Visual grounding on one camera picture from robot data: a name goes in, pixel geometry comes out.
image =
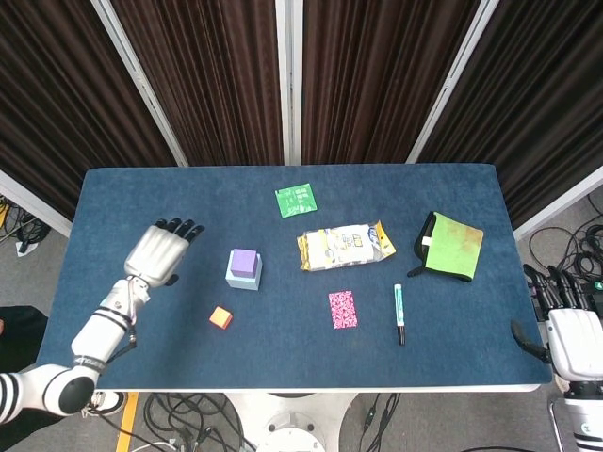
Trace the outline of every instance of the orange cube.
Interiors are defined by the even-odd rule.
[[[214,310],[214,314],[209,317],[209,321],[214,325],[226,330],[228,328],[228,324],[233,319],[233,315],[226,311],[224,308],[217,306]]]

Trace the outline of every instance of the green packet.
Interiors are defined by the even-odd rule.
[[[314,200],[310,184],[302,186],[290,186],[275,190],[276,201],[279,203],[281,217],[288,218],[294,215],[307,214],[317,210],[317,202]]]

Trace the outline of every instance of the robotic hand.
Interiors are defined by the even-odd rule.
[[[569,381],[563,401],[572,417],[578,450],[603,450],[603,328],[574,277],[554,266],[548,272],[554,283],[524,265],[546,319],[548,347],[530,342],[515,321],[511,322],[513,337],[523,350],[552,364]],[[561,448],[559,435],[557,440]]]
[[[180,218],[149,227],[125,260],[126,278],[115,283],[73,339],[71,369],[47,364],[23,374],[0,374],[0,424],[24,408],[60,416],[82,410],[106,366],[136,346],[137,311],[149,300],[148,289],[177,281],[176,266],[203,230]],[[129,345],[114,354],[128,331]]]

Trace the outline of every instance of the brown curtain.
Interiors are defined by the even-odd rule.
[[[502,1],[422,162],[497,166],[514,226],[603,165],[603,2]]]
[[[88,1],[0,2],[0,170],[68,218],[86,170],[171,166]]]
[[[190,165],[282,164],[274,0],[113,0]]]
[[[405,161],[478,3],[304,0],[302,163]]]

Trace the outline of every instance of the table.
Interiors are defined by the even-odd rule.
[[[282,219],[274,190],[306,182],[318,210]],[[484,230],[473,282],[406,277],[431,210]],[[139,346],[107,369],[103,389],[516,391],[551,379],[511,336],[514,318],[540,341],[495,168],[472,164],[93,169],[38,364],[71,365],[71,341],[123,277],[128,252],[156,219],[173,217],[206,230],[179,266],[180,281],[151,292],[139,313]],[[304,231],[377,219],[397,248],[392,257],[300,270],[296,237]],[[224,280],[233,248],[261,253],[258,292]],[[394,283],[404,287],[404,347]],[[357,328],[333,328],[328,294],[339,290],[354,294]],[[234,314],[227,331],[207,320],[216,305]]]

